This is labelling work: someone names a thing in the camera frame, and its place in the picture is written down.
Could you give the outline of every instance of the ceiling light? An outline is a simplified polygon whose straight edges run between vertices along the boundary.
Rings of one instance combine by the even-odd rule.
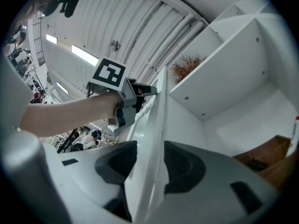
[[[69,92],[66,88],[64,88],[60,83],[58,83],[58,82],[56,82],[56,83],[60,89],[62,89],[65,93],[69,94]]]
[[[74,45],[71,46],[71,51],[72,51],[72,53],[74,53],[77,56],[81,57],[83,60],[86,60],[87,62],[89,62],[93,66],[95,66],[99,61],[98,58],[90,55],[86,51],[83,51],[83,50],[81,50],[80,48],[78,48]]]
[[[93,125],[93,126],[95,126],[95,127],[98,128],[98,129],[102,130],[101,128],[97,127],[96,125],[94,125],[94,124],[92,124],[92,123],[90,123],[90,124]]]
[[[53,37],[53,36],[47,34],[47,35],[46,35],[46,39],[47,39],[48,41],[50,41],[50,42],[55,43],[55,44],[58,43],[58,42],[57,42],[57,37]]]

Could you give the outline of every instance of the fluorescent light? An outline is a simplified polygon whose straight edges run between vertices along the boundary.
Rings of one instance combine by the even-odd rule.
[[[90,123],[90,124],[93,125],[93,126],[95,126],[95,127],[98,128],[98,129],[102,130],[101,128],[97,127],[96,125],[94,125],[94,124],[92,124],[92,123]]]
[[[60,89],[62,89],[65,93],[69,94],[68,90],[64,88],[60,83],[56,82]]]
[[[88,54],[87,52],[81,50],[80,48],[72,45],[71,46],[71,51],[72,53],[76,54],[77,56],[81,57],[83,60],[86,60],[87,62],[89,62],[91,65],[95,66],[99,59]]]
[[[53,36],[47,34],[47,35],[46,35],[46,39],[47,39],[48,41],[50,41],[50,42],[55,43],[55,44],[58,43],[58,42],[57,42],[57,37],[53,37]]]

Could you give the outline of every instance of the ceiling pipe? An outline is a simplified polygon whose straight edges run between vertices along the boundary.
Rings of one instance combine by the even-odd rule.
[[[179,35],[179,33],[194,20],[193,14],[188,14],[178,25],[174,28],[173,32],[165,39],[159,49],[155,52],[154,56],[150,60],[150,62],[145,66],[144,69],[139,69],[138,73],[134,77],[138,77],[138,80],[143,80],[148,72],[156,65],[159,58],[163,55],[167,47],[171,44],[171,42]]]
[[[153,81],[157,74],[162,70],[164,66],[167,66],[170,62],[172,62],[174,59],[176,59],[176,56],[180,52],[180,50],[194,37],[202,28],[204,27],[204,23],[202,21],[198,22],[188,34],[183,37],[172,49],[170,54],[165,58],[165,60],[160,63],[153,72],[152,77],[150,77],[149,81]],[[143,73],[140,78],[137,80],[138,82],[142,83],[145,82],[147,73]]]

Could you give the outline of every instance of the dried plant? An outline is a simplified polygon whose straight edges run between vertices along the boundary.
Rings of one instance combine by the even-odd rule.
[[[177,83],[180,83],[186,76],[190,74],[196,67],[198,67],[205,59],[200,58],[199,55],[197,57],[182,57],[183,60],[182,65],[173,64],[174,67],[172,69],[172,73],[176,76]]]

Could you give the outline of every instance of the dried flower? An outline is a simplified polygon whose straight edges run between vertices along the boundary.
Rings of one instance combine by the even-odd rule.
[[[182,57],[183,65],[173,64],[173,74],[176,76],[177,83],[180,83],[186,76],[188,76],[196,67],[198,67],[205,59],[197,57]]]

